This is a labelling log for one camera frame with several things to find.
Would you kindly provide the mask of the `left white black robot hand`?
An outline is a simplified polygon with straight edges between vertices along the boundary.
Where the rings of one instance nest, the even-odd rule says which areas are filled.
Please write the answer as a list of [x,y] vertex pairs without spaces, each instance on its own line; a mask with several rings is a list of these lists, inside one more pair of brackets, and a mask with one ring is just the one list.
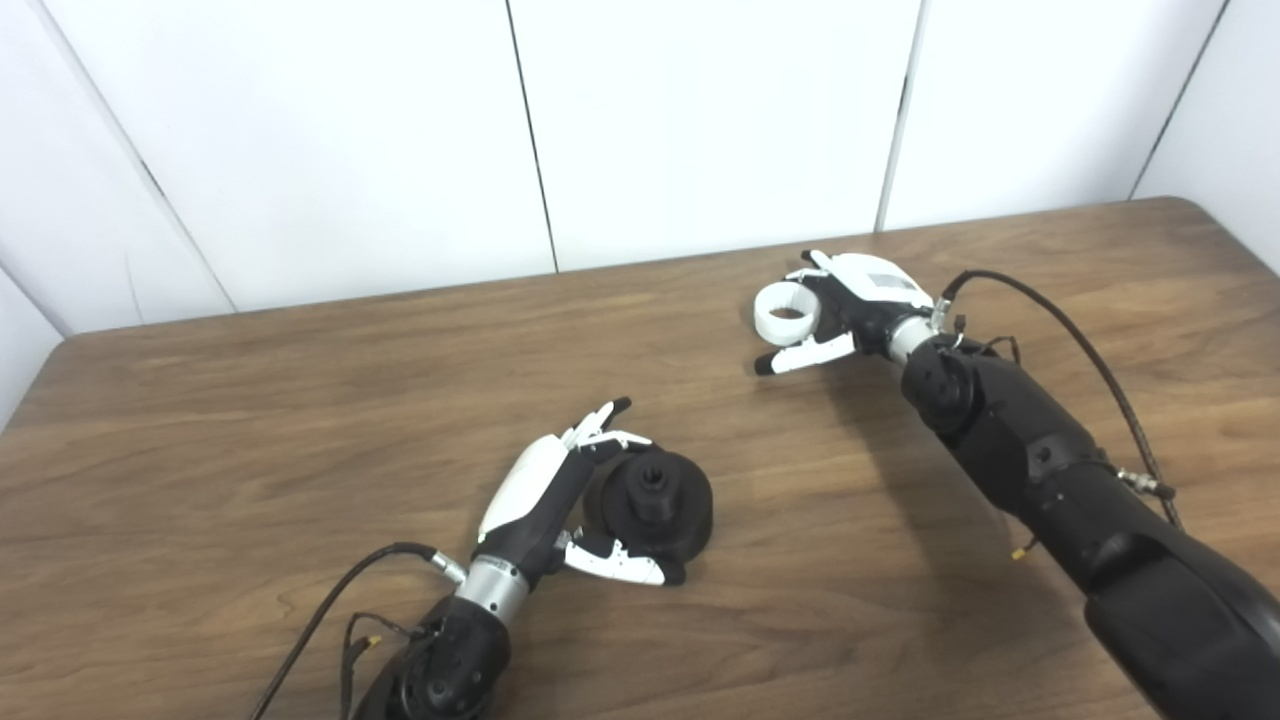
[[620,397],[589,413],[559,436],[543,436],[521,452],[490,501],[475,553],[508,565],[535,591],[544,577],[568,566],[580,573],[643,585],[682,585],[681,562],[631,550],[604,530],[568,530],[596,469],[622,454],[653,450],[652,439],[611,423],[631,405]]

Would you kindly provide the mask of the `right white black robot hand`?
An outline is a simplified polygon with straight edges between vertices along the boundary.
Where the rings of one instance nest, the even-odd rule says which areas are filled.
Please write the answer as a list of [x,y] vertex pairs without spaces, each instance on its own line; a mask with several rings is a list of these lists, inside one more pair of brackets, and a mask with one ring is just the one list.
[[755,331],[773,351],[756,375],[781,375],[855,354],[905,366],[934,338],[933,299],[899,265],[867,254],[803,252],[806,266],[762,288],[753,304]]

